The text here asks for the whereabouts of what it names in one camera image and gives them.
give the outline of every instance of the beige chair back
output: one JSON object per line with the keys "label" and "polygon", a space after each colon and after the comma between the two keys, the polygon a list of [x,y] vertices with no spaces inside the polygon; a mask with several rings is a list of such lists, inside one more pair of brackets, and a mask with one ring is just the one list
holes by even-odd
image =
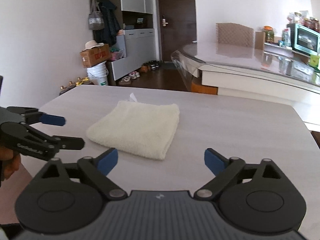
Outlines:
{"label": "beige chair back", "polygon": [[253,28],[236,23],[217,23],[217,42],[253,48]]}

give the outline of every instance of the wooden door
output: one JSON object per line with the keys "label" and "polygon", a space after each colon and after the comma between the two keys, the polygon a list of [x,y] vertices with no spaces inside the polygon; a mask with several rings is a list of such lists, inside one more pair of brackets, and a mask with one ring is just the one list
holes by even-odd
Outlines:
{"label": "wooden door", "polygon": [[171,53],[196,41],[195,0],[159,0],[162,59],[171,61]]}

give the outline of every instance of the shelf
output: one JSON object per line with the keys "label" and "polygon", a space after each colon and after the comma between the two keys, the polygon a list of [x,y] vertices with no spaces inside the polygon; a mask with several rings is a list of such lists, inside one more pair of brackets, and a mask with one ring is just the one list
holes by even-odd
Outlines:
{"label": "shelf", "polygon": [[292,53],[296,53],[296,54],[299,54],[299,55],[302,55],[302,56],[310,58],[309,55],[303,54],[301,52],[297,52],[297,51],[295,51],[293,49],[286,49],[284,47],[281,47],[281,46],[278,46],[278,45],[274,45],[274,44],[271,44],[271,43],[267,43],[267,42],[265,42],[264,45],[272,46],[272,47],[279,48],[279,49],[284,49],[284,50],[287,50],[287,51],[291,51]]}

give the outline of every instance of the white tabletop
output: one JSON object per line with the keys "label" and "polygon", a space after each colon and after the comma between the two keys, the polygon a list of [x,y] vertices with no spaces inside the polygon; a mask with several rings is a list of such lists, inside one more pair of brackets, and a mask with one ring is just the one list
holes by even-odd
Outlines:
{"label": "white tabletop", "polygon": [[[258,71],[259,75],[262,76],[272,75],[275,79],[282,77],[285,78],[284,80],[289,80],[294,84],[299,84],[300,82],[308,84],[309,87],[317,90],[317,92],[320,90],[320,77],[318,74],[313,71],[313,68],[300,62],[299,59],[277,55],[260,49],[215,42],[188,44],[183,47],[181,52],[210,65],[231,66],[240,72],[251,69]],[[200,70],[213,71],[208,67],[200,67]]]}
{"label": "white tabletop", "polygon": [[[320,235],[320,150],[295,110],[286,105],[190,92],[124,87],[80,86],[41,108],[67,119],[64,127],[36,124],[49,135],[82,137],[82,151],[60,151],[63,162],[96,157],[105,147],[85,136],[89,126],[108,114],[119,100],[134,92],[141,103],[180,108],[180,123],[164,161],[119,153],[118,165],[108,177],[128,193],[133,190],[195,190],[214,176],[204,165],[204,151],[211,147],[229,158],[247,163],[271,158],[292,181],[307,202],[300,232],[310,240]],[[22,157],[34,176],[45,164]]]}

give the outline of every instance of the human hand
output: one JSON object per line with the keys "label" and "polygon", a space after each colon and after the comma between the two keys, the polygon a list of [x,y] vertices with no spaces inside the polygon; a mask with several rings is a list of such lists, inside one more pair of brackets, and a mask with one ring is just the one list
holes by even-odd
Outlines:
{"label": "human hand", "polygon": [[3,167],[3,174],[5,179],[9,179],[10,176],[19,169],[21,163],[20,154],[13,156],[13,151],[7,149],[4,146],[0,146],[0,161],[9,161],[6,162],[6,165]]}

